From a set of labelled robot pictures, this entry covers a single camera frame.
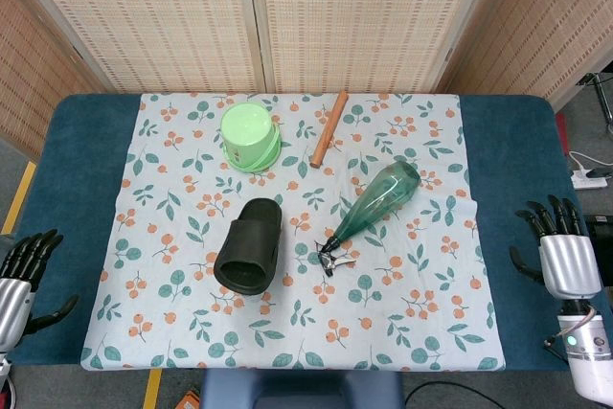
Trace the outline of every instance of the floral tablecloth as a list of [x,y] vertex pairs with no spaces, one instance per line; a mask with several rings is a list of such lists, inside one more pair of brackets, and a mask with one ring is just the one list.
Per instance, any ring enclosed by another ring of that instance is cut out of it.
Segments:
[[[496,370],[504,357],[470,198],[459,98],[352,94],[324,166],[308,165],[336,95],[145,94],[81,365]],[[267,171],[228,167],[219,123],[260,102],[283,149]],[[351,241],[332,278],[323,242],[401,158],[421,185]],[[241,296],[213,276],[232,219],[257,196],[284,213],[275,279]]]

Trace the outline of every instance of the black slipper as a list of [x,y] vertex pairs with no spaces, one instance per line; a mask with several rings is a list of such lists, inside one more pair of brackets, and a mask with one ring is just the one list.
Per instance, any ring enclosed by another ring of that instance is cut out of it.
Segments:
[[260,294],[277,268],[281,208],[269,198],[249,200],[230,224],[213,267],[218,282],[245,295]]

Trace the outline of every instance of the robotic hand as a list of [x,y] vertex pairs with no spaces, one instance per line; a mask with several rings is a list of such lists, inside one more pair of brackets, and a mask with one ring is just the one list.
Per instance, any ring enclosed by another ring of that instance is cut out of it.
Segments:
[[552,296],[562,301],[557,316],[561,331],[545,340],[545,349],[564,359],[552,348],[556,338],[562,337],[577,393],[613,405],[613,358],[602,317],[588,301],[602,290],[594,249],[575,205],[567,198],[563,205],[553,195],[548,198],[555,222],[543,205],[533,201],[528,206],[535,214],[516,212],[538,238],[542,272],[529,268],[513,246],[511,261],[519,272],[544,284]]
[[6,355],[21,337],[34,334],[62,320],[73,309],[79,296],[71,296],[64,306],[50,314],[32,318],[30,309],[47,261],[62,241],[62,235],[51,230],[19,241],[0,267],[0,392],[11,364]]

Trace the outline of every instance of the blue chair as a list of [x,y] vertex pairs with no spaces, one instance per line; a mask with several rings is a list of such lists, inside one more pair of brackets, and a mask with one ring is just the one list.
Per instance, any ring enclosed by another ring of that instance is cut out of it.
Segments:
[[401,409],[400,373],[386,371],[205,371],[200,409]]

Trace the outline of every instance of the bamboo screen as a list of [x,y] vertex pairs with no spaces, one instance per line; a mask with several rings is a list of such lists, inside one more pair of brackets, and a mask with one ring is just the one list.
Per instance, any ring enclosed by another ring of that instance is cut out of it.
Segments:
[[431,92],[461,1],[265,0],[276,89]]
[[0,0],[0,68],[0,131],[32,157],[42,151],[57,104],[98,90],[22,0]]
[[533,94],[551,100],[613,50],[612,0],[499,0],[446,90]]
[[240,0],[54,0],[117,90],[256,90]]

